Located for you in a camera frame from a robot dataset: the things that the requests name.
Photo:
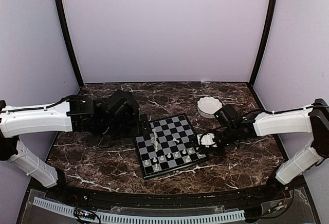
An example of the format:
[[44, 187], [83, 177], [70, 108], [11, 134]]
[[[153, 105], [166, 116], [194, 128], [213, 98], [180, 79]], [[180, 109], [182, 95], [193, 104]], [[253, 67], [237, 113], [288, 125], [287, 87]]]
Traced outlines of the white chess king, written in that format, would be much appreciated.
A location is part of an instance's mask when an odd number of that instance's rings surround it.
[[155, 129], [155, 128], [152, 129], [152, 132], [153, 132], [153, 137], [158, 138], [158, 136], [157, 136], [157, 132], [156, 132], [156, 129]]

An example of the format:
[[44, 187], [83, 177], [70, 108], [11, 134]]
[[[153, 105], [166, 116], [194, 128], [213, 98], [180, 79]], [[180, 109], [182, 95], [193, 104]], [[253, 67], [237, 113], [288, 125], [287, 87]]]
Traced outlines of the black and white chessboard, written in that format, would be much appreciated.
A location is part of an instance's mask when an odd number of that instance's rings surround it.
[[[150, 122], [150, 126], [151, 133], [149, 135], [135, 138], [137, 158], [145, 180], [209, 160], [207, 154], [198, 153], [197, 134], [186, 114], [152, 121]], [[155, 152], [154, 145], [151, 144], [153, 128], [156, 129], [158, 136], [158, 152]], [[178, 139], [180, 142], [173, 141], [173, 138]], [[193, 153], [191, 154], [189, 153], [190, 148], [193, 148]], [[178, 157], [174, 156], [175, 152], [179, 152]], [[167, 158], [168, 153], [171, 153], [171, 158]], [[160, 161], [161, 156], [165, 157], [164, 161]], [[190, 162], [186, 162], [187, 156], [190, 156]], [[144, 161], [146, 160], [150, 162], [147, 166], [144, 165]], [[155, 164], [159, 166], [158, 171], [154, 170]]]

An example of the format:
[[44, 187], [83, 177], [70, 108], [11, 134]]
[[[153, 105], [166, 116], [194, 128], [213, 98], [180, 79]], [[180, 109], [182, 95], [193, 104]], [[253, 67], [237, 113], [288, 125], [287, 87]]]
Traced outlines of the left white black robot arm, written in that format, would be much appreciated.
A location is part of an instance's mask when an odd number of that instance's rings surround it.
[[123, 138], [146, 136], [151, 126], [131, 93], [116, 90], [108, 98], [91, 99], [70, 95], [52, 104], [14, 107], [1, 101], [1, 161], [14, 164], [42, 186], [52, 188], [61, 201], [72, 198], [65, 174], [33, 154], [19, 138], [42, 132], [88, 132], [95, 137]]

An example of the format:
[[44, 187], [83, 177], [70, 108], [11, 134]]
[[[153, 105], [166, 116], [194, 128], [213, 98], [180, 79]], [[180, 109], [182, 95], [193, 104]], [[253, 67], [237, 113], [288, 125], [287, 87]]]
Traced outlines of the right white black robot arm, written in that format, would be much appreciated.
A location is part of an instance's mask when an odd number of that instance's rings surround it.
[[300, 108], [256, 110], [244, 115], [227, 104], [214, 116], [222, 130], [212, 130], [197, 137], [199, 145], [206, 149], [220, 149], [240, 140], [273, 134], [312, 134], [312, 141], [279, 166], [274, 172], [274, 180], [263, 187], [262, 195], [267, 200], [274, 200], [281, 194], [283, 185], [328, 158], [328, 104], [323, 99]]

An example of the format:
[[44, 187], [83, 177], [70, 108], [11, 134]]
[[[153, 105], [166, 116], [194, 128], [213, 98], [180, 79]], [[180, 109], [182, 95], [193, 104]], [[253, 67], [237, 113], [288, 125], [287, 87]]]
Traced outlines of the white chess queen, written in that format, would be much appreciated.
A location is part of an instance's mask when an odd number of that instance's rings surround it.
[[155, 152], [158, 152], [158, 147], [159, 147], [159, 143], [154, 143], [154, 149], [155, 149]]

